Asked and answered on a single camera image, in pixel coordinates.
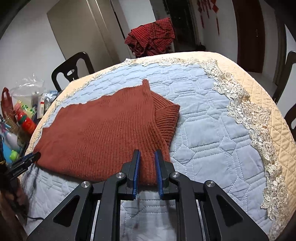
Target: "beige quilted tablecloth border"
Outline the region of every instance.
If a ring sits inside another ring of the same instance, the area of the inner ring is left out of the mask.
[[[205,61],[208,59],[215,59],[218,62],[219,68],[224,72],[230,72],[233,74],[234,78],[246,89],[250,94],[250,101],[258,104],[262,107],[271,110],[271,119],[268,122],[268,129],[271,133],[271,137],[274,141],[275,149],[279,157],[279,161],[283,167],[283,174],[286,179],[286,185],[289,194],[289,213],[292,213],[296,209],[296,179],[295,179],[295,163],[296,163],[296,146],[293,136],[287,126],[286,121],[282,117],[276,104],[273,102],[268,93],[259,85],[246,71],[244,71],[240,66],[231,61],[230,59],[218,54],[211,52],[186,52],[186,53],[172,53],[158,56],[144,57],[142,59],[136,59],[137,62],[143,62],[143,59],[157,60],[161,58],[196,58],[199,61]],[[54,106],[59,105],[59,103],[67,98],[67,96],[72,95],[77,90],[83,88],[86,83],[88,83],[93,77],[100,73],[111,71],[114,67],[109,67],[107,69],[101,70],[95,74],[85,76],[81,79],[71,82],[67,88],[61,93],[61,95],[55,100],[49,110],[46,112],[44,117],[38,124],[32,138],[30,141],[27,153],[33,150],[33,144],[38,139],[40,131],[45,121],[54,111]]]

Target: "rust-colored knit sweater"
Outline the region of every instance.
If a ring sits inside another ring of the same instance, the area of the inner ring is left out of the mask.
[[[141,152],[140,182],[156,183],[154,152],[169,161],[179,105],[152,92],[147,80],[86,104],[62,108],[43,128],[38,165],[82,180],[102,181]]]

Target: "floor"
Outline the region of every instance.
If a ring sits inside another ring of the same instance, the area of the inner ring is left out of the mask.
[[[254,73],[248,72],[272,97],[274,92],[276,91],[276,84],[272,82],[272,80],[263,76],[262,73]]]

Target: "quilted tablecloth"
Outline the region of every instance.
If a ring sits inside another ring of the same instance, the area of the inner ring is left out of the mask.
[[[35,130],[62,107],[111,95],[148,79],[152,91],[180,105],[170,160],[190,179],[212,179],[274,240],[296,208],[295,143],[267,92],[242,68],[209,52],[174,53],[125,62],[71,82]],[[29,216],[46,217],[81,181],[32,166],[22,177]],[[40,221],[28,220],[30,233]],[[143,187],[121,202],[121,240],[175,240],[172,201]]]

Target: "light blue quilted fabric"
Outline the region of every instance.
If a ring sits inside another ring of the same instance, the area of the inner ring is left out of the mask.
[[[268,234],[271,221],[260,209],[266,186],[259,153],[251,147],[248,130],[227,116],[229,99],[212,90],[199,65],[132,65],[103,74],[65,99],[48,119],[51,125],[61,107],[86,103],[148,79],[152,91],[180,105],[180,118],[170,146],[171,162],[190,179],[214,180]],[[78,185],[33,167],[25,176],[30,216],[48,215]],[[38,221],[25,227],[30,233]],[[155,189],[143,190],[133,202],[121,204],[121,240],[175,240],[174,201],[160,201]]]

